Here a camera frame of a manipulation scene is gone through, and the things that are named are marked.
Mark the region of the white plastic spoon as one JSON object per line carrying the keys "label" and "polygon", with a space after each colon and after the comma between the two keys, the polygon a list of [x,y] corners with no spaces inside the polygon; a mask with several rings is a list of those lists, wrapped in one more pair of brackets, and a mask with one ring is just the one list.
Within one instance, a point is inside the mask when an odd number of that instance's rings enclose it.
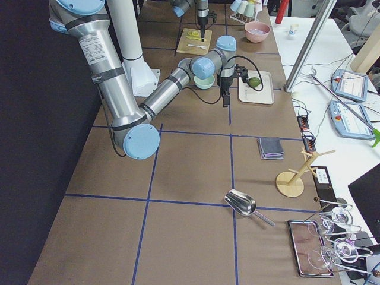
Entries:
{"label": "white plastic spoon", "polygon": [[188,43],[187,46],[192,47],[192,48],[207,49],[207,46],[205,45],[193,45],[193,44]]}

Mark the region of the green bowl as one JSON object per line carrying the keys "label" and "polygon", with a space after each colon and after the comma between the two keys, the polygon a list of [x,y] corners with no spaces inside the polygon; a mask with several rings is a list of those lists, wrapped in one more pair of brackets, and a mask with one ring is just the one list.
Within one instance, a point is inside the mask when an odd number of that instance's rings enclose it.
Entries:
{"label": "green bowl", "polygon": [[213,86],[215,82],[215,78],[213,75],[205,78],[205,79],[200,79],[197,76],[194,77],[194,83],[195,85],[201,89],[201,90],[207,90]]}

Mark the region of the pink bowl with ice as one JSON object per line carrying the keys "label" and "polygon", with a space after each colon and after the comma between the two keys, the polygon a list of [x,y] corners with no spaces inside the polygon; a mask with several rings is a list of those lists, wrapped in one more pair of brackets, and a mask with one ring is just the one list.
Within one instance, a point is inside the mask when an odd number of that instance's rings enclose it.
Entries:
{"label": "pink bowl with ice", "polygon": [[251,21],[245,24],[246,38],[252,43],[264,41],[271,31],[271,27],[260,21]]}

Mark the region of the yellow plastic knife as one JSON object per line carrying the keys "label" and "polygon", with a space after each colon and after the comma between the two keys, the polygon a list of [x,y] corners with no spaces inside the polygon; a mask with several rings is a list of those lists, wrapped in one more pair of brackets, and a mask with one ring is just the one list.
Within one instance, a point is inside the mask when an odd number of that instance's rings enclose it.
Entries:
{"label": "yellow plastic knife", "polygon": [[200,37],[195,37],[195,36],[186,36],[187,39],[191,39],[191,40],[202,40],[202,38]]}

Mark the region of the bamboo cutting board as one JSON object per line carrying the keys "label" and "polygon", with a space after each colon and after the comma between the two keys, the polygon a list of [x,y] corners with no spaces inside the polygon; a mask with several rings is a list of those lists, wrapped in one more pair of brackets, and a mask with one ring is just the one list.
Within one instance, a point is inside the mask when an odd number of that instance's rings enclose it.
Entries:
{"label": "bamboo cutting board", "polygon": [[[184,28],[183,32],[181,34],[180,41],[178,43],[176,52],[177,53],[191,54],[191,55],[206,55],[209,51],[209,48],[210,48],[212,31],[211,30],[205,31],[205,41],[204,42],[202,42],[200,40],[187,39],[186,36],[189,36],[189,34],[188,34],[189,31],[197,31],[199,33],[198,37],[201,37],[200,30],[193,29],[193,28]],[[207,46],[207,49],[201,49],[201,48],[197,48],[197,47],[189,47],[189,46],[187,46],[188,43],[193,44],[193,45],[205,45],[205,46]]]}

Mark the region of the green lime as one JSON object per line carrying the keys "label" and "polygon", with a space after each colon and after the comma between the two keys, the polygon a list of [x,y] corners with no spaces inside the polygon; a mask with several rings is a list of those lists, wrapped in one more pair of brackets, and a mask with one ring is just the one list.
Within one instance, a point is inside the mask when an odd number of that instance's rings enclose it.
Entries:
{"label": "green lime", "polygon": [[261,80],[258,77],[251,77],[248,80],[248,86],[250,86],[250,88],[257,88],[260,85],[261,85]]}

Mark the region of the cup rack with cups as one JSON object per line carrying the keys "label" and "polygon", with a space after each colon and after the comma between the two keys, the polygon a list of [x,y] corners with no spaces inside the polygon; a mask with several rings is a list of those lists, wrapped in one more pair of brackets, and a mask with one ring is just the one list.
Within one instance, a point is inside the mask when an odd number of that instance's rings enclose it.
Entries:
{"label": "cup rack with cups", "polygon": [[243,24],[255,22],[258,21],[258,14],[262,11],[262,1],[234,0],[230,9],[233,12],[230,15],[232,20]]}

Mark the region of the grey folded cloth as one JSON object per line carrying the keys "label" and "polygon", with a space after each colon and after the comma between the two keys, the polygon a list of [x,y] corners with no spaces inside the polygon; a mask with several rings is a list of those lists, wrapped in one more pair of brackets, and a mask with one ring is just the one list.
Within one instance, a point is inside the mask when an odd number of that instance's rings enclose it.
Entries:
{"label": "grey folded cloth", "polygon": [[259,137],[259,153],[262,159],[284,159],[284,150],[279,137]]}

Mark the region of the red bottle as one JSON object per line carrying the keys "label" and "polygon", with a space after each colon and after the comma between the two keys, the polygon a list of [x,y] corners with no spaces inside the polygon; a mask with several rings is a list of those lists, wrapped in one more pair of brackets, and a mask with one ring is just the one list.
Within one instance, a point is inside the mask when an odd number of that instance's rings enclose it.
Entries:
{"label": "red bottle", "polygon": [[281,0],[280,1],[280,6],[278,8],[278,11],[277,11],[277,15],[276,15],[276,18],[275,18],[275,23],[276,24],[281,24],[282,23],[282,20],[285,16],[285,13],[287,11],[287,8],[289,6],[289,0]]}

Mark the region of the wooden mug tree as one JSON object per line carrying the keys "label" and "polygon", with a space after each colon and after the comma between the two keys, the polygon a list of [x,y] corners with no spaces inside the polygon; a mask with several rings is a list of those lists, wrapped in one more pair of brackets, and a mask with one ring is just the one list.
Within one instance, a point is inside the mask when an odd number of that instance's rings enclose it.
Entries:
{"label": "wooden mug tree", "polygon": [[295,198],[299,197],[304,190],[304,183],[301,176],[305,172],[311,172],[314,177],[317,177],[316,168],[312,167],[312,163],[319,157],[326,154],[334,153],[335,150],[319,153],[317,151],[307,152],[302,148],[304,163],[299,170],[288,169],[288,171],[281,172],[277,175],[275,185],[277,190],[286,197]]}

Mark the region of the steel scoop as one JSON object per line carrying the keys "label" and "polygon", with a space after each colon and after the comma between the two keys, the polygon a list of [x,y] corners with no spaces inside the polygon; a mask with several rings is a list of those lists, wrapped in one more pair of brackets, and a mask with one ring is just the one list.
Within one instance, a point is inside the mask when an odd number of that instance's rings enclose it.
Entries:
{"label": "steel scoop", "polygon": [[257,211],[256,201],[250,195],[231,189],[224,199],[238,214],[244,217],[255,215],[272,227],[276,225],[271,219]]}

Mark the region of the upper teach pendant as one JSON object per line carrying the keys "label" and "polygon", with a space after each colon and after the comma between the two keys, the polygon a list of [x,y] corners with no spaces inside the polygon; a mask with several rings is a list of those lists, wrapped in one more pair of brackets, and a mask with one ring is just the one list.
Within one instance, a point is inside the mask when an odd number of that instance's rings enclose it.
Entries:
{"label": "upper teach pendant", "polygon": [[332,75],[332,90],[338,96],[365,102],[368,93],[368,76],[345,69],[338,69]]}

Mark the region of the wine glass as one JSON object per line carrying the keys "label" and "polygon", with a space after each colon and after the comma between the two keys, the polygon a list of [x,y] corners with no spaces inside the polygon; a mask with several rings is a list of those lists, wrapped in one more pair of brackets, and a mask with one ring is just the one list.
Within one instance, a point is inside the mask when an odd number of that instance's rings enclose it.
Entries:
{"label": "wine glass", "polygon": [[359,258],[371,257],[373,251],[369,248],[357,247],[353,241],[340,237],[332,240],[331,246],[320,246],[310,251],[307,256],[308,263],[320,270],[332,270],[338,267],[341,270],[367,273],[366,270],[355,269],[346,264],[354,264]]}
{"label": "wine glass", "polygon": [[330,211],[320,211],[314,214],[307,225],[308,232],[313,236],[330,237],[347,235],[355,232],[351,212],[344,207],[336,206]]}

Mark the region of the mirror steel tray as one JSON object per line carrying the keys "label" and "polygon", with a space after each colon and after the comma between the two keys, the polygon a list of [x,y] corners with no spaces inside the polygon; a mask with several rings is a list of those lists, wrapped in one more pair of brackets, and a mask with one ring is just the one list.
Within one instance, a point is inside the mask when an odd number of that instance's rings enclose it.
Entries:
{"label": "mirror steel tray", "polygon": [[287,222],[294,258],[300,277],[333,278],[331,270],[314,267],[308,260],[309,254],[320,249],[325,243],[317,232],[318,223],[312,220],[289,220]]}

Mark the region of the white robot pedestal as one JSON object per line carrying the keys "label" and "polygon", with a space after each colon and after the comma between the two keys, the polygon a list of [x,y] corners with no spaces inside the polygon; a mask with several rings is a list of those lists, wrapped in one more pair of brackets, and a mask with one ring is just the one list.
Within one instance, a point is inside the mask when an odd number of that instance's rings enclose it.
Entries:
{"label": "white robot pedestal", "polygon": [[133,95],[147,97],[157,88],[160,71],[151,69],[144,59],[134,4],[132,1],[110,0],[107,5]]}

